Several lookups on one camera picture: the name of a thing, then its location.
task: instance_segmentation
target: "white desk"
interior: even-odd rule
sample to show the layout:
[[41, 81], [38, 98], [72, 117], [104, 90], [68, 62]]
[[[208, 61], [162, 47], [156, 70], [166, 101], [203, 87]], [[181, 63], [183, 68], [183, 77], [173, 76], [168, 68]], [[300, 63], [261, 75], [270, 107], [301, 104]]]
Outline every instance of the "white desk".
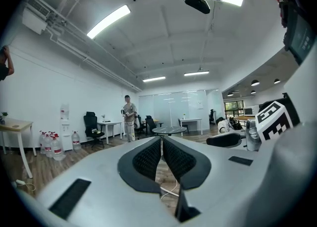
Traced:
[[203, 126], [202, 126], [202, 118], [187, 118], [187, 119], [179, 119], [180, 120], [180, 126], [183, 126], [183, 122], [192, 122], [196, 121], [197, 124], [200, 122], [200, 130], [201, 130], [201, 135], [203, 135]]
[[97, 122], [97, 124], [100, 125], [100, 130], [101, 132], [103, 131], [103, 126], [106, 127], [106, 143], [109, 144], [109, 139], [108, 139], [108, 126], [113, 125], [112, 127], [112, 137], [114, 137], [114, 125], [120, 124], [120, 139], [122, 139], [122, 122]]
[[30, 132], [31, 132], [30, 141], [32, 144], [34, 156], [36, 156], [36, 151], [35, 151], [34, 142], [33, 142], [32, 124], [33, 124], [33, 122], [31, 122], [31, 121], [22, 121], [22, 120], [17, 120], [17, 119], [12, 119], [12, 118], [6, 118], [5, 125], [0, 124], [0, 131], [2, 133], [2, 143], [3, 143], [2, 147], [3, 147], [4, 154], [6, 154], [6, 150], [5, 150], [5, 142], [4, 142], [3, 132], [17, 134], [23, 164], [24, 164], [24, 166], [26, 168], [26, 172], [28, 173], [30, 178], [33, 178], [33, 176], [32, 176], [30, 167], [28, 165], [28, 162], [26, 161], [26, 157], [25, 157], [25, 153], [24, 153], [24, 149], [23, 149], [23, 144], [22, 144], [21, 133], [24, 130], [30, 128]]

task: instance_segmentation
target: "projector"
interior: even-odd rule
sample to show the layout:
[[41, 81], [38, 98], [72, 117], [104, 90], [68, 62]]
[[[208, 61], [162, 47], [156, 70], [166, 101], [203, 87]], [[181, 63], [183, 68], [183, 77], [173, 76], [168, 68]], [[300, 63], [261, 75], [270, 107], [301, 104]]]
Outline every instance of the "projector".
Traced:
[[205, 0], [184, 0], [187, 5], [193, 7], [204, 14], [210, 13], [210, 8]]

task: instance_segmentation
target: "round table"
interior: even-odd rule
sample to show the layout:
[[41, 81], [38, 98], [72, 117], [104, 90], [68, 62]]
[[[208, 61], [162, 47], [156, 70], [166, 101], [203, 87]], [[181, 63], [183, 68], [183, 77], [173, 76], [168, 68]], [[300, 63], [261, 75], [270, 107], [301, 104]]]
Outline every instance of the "round table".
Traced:
[[152, 132], [156, 133], [156, 134], [167, 134], [167, 135], [171, 136], [172, 134], [179, 134], [179, 133], [185, 132], [186, 130], [187, 130], [187, 128], [185, 128], [185, 127], [168, 126], [168, 127], [154, 128], [154, 129], [152, 129]]

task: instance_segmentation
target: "wooden floor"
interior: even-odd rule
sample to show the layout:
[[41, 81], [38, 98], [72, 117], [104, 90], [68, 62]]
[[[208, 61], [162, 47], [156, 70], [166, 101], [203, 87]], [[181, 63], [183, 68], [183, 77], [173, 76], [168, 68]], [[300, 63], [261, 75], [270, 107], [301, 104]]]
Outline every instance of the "wooden floor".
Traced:
[[[211, 127], [210, 131], [204, 131], [204, 134], [201, 135], [200, 132], [187, 132], [184, 133], [183, 138], [191, 141], [196, 141], [200, 143], [206, 143], [206, 139], [217, 134], [217, 127]], [[115, 147], [121, 144], [127, 143], [126, 138], [120, 140], [119, 136], [114, 138], [109, 138], [109, 145], [105, 144], [105, 149]], [[19, 155], [19, 151], [8, 151], [7, 155], [3, 154], [3, 151], [0, 151], [1, 160], [5, 169], [7, 170], [8, 177], [11, 181], [17, 179], [23, 180], [26, 183], [32, 183], [36, 186], [35, 191], [30, 191], [25, 186], [19, 187], [19, 189], [24, 190], [32, 196], [36, 196], [51, 180], [60, 175], [63, 171], [70, 168], [75, 163], [79, 162], [84, 157], [88, 156], [91, 153], [96, 151], [103, 150], [101, 145], [96, 145], [93, 149], [91, 146], [83, 146], [82, 150], [78, 153], [74, 151], [67, 151], [66, 158], [62, 161], [55, 161], [52, 158], [47, 158], [45, 155], [41, 155], [40, 152], [37, 152], [38, 155], [35, 157], [33, 151], [26, 152], [26, 158], [29, 163], [29, 167], [33, 174], [33, 178], [28, 178], [26, 169], [23, 165], [22, 158]], [[161, 187], [172, 190], [176, 186], [176, 179], [174, 178], [172, 172], [168, 168], [168, 165], [164, 161], [160, 161], [157, 168], [156, 182], [160, 184]], [[178, 194], [179, 185], [173, 191]], [[173, 195], [166, 195], [162, 199], [162, 202], [168, 207], [171, 214], [174, 215], [176, 204], [178, 198]]]

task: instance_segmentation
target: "window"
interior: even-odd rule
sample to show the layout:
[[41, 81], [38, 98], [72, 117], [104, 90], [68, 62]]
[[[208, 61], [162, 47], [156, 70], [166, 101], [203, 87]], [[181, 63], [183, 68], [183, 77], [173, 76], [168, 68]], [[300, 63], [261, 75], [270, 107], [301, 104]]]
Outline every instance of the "window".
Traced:
[[244, 115], [243, 107], [243, 101], [233, 101], [224, 103], [226, 118]]

